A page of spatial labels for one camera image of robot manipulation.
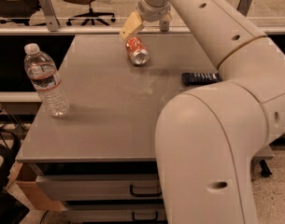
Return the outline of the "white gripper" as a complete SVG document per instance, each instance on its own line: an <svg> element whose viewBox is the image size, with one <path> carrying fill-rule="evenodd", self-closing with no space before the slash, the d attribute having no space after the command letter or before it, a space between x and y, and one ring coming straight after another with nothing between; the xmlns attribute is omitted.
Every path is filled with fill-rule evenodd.
<svg viewBox="0 0 285 224"><path fill-rule="evenodd" d="M172 20L168 0L137 0L136 10L130 14L120 31L120 38L127 41L144 29L144 21L169 23Z"/></svg>

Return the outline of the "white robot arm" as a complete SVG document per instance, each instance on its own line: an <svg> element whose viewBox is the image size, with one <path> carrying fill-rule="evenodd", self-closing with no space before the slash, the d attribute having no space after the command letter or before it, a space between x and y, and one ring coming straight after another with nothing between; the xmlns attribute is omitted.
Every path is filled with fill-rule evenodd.
<svg viewBox="0 0 285 224"><path fill-rule="evenodd" d="M168 224L257 224L250 164L285 133L285 55L225 0L138 0L123 40L174 8L221 82L163 108L155 153Z"/></svg>

